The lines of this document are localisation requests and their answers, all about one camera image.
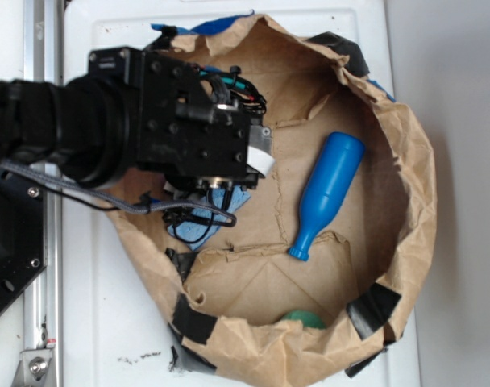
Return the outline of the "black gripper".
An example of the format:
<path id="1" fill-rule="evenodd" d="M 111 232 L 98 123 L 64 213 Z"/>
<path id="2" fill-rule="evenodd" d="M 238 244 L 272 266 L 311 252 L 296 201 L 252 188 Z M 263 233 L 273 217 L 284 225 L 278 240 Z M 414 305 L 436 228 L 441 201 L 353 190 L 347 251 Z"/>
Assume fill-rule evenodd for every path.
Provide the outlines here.
<path id="1" fill-rule="evenodd" d="M 124 168 L 159 172 L 181 191 L 255 189 L 272 170 L 265 97 L 241 76 L 129 47 L 89 54 Z"/>

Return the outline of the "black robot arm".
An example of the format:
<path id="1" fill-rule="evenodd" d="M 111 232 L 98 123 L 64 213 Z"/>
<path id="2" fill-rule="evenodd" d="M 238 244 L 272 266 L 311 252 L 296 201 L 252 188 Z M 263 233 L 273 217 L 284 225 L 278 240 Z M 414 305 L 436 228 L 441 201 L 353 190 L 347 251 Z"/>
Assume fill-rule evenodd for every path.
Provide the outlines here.
<path id="1" fill-rule="evenodd" d="M 237 68 L 102 49 L 64 86 L 0 82 L 0 161 L 44 160 L 85 188 L 109 187 L 136 168 L 183 190 L 254 189 L 275 163 L 265 111 Z"/>

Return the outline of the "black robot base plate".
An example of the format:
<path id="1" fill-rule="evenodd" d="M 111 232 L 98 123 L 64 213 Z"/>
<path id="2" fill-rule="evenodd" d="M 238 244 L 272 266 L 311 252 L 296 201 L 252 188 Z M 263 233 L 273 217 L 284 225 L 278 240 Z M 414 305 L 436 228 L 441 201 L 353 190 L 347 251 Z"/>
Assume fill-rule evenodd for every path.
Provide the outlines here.
<path id="1" fill-rule="evenodd" d="M 0 317 L 44 270 L 44 192 L 0 169 Z"/>

